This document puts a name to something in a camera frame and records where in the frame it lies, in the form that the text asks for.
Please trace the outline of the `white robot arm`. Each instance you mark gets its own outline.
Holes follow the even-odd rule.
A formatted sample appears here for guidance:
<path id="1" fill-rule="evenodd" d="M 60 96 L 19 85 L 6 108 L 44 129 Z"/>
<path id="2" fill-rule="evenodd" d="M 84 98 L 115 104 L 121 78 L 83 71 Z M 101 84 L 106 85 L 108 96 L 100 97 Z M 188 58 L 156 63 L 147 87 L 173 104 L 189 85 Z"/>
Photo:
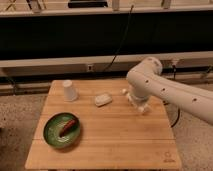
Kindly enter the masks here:
<path id="1" fill-rule="evenodd" d="M 163 78 L 162 69 L 159 59 L 147 57 L 128 71 L 128 97 L 133 104 L 143 103 L 154 95 L 213 125 L 213 91 Z"/>

